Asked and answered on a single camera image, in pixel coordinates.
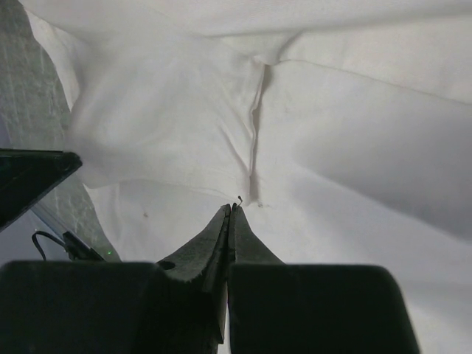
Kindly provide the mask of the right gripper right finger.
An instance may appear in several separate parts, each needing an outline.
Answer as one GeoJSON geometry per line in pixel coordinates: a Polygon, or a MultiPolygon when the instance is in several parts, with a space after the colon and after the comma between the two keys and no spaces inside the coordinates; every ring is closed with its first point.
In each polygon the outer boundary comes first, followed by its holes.
{"type": "Polygon", "coordinates": [[[229,216],[228,261],[229,348],[232,353],[268,353],[277,312],[269,281],[283,261],[253,233],[238,204],[229,216]]]}

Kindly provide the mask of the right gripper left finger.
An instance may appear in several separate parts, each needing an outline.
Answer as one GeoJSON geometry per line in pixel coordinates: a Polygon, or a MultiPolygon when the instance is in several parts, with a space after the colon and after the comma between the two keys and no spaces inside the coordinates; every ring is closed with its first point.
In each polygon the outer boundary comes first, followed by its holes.
{"type": "Polygon", "coordinates": [[[167,278],[159,302],[161,353],[216,353],[224,342],[230,205],[158,265],[167,278]]]}

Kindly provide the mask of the white t shirt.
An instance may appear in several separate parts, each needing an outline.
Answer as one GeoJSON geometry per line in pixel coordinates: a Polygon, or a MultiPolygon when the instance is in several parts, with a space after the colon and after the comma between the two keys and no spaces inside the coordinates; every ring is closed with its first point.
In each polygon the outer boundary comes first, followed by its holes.
{"type": "Polygon", "coordinates": [[[123,260],[241,198],[291,263],[373,263],[471,351],[469,1],[24,1],[123,260]]]}

